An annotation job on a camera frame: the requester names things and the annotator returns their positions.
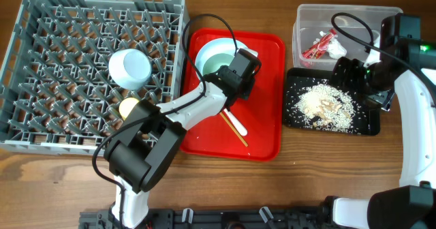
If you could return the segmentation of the wooden chopstick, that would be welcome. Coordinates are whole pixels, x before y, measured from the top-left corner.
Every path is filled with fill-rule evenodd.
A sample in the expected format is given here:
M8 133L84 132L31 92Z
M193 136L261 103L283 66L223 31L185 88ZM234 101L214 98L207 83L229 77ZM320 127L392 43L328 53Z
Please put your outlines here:
M248 143L243 139L243 137L239 134L238 130L232 125L232 123L228 120L228 118L222 112L220 112L219 115L227 123L227 125L234 132L234 134L238 137L238 139L244 144L244 146L248 147Z

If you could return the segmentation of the green bowl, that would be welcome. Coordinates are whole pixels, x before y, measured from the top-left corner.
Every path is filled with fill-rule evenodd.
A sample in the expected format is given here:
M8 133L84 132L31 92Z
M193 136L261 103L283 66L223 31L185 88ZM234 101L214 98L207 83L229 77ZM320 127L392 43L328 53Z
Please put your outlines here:
M234 55L229 55L225 53L220 53L211 56L207 59L203 65L202 75L215 73L221 66L229 66L231 64Z

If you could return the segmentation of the light blue plate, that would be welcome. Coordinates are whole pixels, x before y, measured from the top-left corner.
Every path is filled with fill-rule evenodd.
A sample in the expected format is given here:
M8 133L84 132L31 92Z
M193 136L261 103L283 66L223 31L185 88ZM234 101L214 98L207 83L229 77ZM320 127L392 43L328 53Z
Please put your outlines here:
M195 66L198 68L198 70L202 75L203 65L205 61L209 59L211 56L220 53L225 53L229 55L234 55L235 57L235 53L240 49L246 50L250 52L252 55L254 55L255 57L258 57L258 52L248 48L247 45L245 45L239 40L234 41L232 38L218 38L209 41L207 44L201 47L200 51L196 56ZM218 70L215 73L212 73L212 75L217 76ZM206 75L205 76L202 75L202 77L207 85L211 84L211 82L208 82L206 80Z

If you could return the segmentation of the white plastic fork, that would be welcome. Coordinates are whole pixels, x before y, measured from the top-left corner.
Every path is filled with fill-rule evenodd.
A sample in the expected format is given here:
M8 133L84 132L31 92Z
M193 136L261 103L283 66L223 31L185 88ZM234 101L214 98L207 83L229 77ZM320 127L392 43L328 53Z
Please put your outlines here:
M235 127L237 132L241 136L246 136L248 134L247 129L244 127L244 125L226 108L223 110L224 113L227 115L228 119L232 123L232 125Z

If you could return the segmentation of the white tissue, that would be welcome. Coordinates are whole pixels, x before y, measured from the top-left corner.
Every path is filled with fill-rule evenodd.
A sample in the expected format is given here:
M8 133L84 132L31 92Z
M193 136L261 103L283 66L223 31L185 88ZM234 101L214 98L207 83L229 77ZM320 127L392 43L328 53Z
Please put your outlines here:
M340 59L347 54L347 50L337 39L338 35L333 34L327 45L319 45L322 51L327 52L331 59Z

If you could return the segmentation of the rice food scraps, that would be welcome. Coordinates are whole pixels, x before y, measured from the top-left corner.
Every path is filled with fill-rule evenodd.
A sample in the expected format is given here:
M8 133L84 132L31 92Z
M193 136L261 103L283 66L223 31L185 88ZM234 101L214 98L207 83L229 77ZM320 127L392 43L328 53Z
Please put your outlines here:
M285 92L284 123L289 127L362 134L369 114L354 94L322 82L292 83Z

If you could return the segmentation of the red snack wrapper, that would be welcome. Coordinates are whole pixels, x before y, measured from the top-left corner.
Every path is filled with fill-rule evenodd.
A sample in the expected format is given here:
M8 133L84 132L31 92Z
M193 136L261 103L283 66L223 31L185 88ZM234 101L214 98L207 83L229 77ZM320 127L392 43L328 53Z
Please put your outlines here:
M320 35L321 38L302 53L304 58L320 59L328 50L331 41L336 38L337 32L334 29L330 29L328 32L321 31Z

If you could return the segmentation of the light blue bowl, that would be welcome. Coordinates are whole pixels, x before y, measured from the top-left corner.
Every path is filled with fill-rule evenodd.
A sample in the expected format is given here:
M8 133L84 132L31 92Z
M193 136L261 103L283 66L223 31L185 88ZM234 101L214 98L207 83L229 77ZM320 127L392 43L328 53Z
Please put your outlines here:
M151 76L151 68L148 57L133 48L115 52L108 62L109 75L113 81L128 90L143 87Z

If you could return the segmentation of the yellow plastic cup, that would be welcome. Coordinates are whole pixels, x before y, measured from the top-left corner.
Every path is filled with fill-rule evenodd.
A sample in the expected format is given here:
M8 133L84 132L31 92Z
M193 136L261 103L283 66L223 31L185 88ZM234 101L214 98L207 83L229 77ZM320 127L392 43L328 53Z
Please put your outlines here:
M119 105L119 114L123 120L129 116L130 112L133 110L135 105L139 102L138 99L134 97L129 97L124 99Z

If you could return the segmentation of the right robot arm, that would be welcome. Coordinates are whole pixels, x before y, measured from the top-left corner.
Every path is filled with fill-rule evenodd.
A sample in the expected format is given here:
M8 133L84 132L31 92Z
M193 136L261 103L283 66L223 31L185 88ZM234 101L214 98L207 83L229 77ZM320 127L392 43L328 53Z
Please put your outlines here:
M333 24L336 31L379 52L369 66L341 57L330 83L365 96L393 90L401 109L403 165L399 187L369 199L335 198L330 219L347 228L435 227L435 43L420 37L420 18L406 14L381 22L379 46Z

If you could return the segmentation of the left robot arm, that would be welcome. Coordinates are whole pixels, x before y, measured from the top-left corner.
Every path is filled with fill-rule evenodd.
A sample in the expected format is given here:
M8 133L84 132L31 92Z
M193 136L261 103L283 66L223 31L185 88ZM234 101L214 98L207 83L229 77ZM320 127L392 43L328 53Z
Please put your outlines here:
M112 214L120 228L147 216L149 192L165 175L187 131L247 99L262 66L258 53L240 48L229 65L201 78L192 91L168 103L138 102L104 150L117 197Z

